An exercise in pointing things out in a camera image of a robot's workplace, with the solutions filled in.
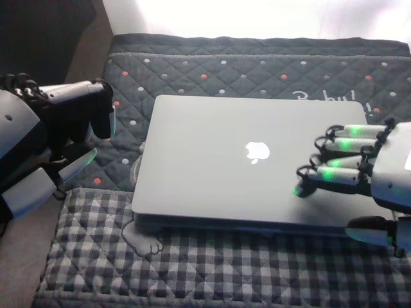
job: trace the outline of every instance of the apple logo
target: apple logo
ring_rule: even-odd
[[[252,159],[251,164],[257,164],[259,159],[270,156],[270,149],[264,142],[249,142],[245,148],[249,151],[247,158]]]

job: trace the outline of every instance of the checkered fabric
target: checkered fabric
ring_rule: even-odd
[[[410,306],[410,259],[346,238],[164,229],[138,256],[131,198],[69,192],[33,307]]]
[[[96,160],[73,187],[134,190],[130,172],[161,94],[359,101],[370,124],[411,121],[411,58],[399,42],[120,35],[103,77],[116,136],[92,140]]]

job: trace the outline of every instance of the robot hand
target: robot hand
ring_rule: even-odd
[[[112,95],[103,80],[38,87],[27,74],[0,76],[0,223],[34,209],[94,159],[91,133],[115,132]]]
[[[294,194],[305,198],[317,188],[374,198],[392,210],[394,221],[371,216],[351,220],[345,232],[353,239],[411,249],[411,122],[395,125],[334,125],[315,140],[319,153],[300,167]]]

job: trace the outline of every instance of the silver laptop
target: silver laptop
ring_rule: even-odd
[[[293,194],[316,137],[365,123],[353,101],[158,96],[132,210],[148,225],[316,234],[339,233],[358,216],[392,219],[372,198]]]

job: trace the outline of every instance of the white sticker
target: white sticker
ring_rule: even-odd
[[[411,171],[411,151],[410,151],[410,154],[408,154],[408,158],[407,158],[407,161],[405,162],[404,169]]]

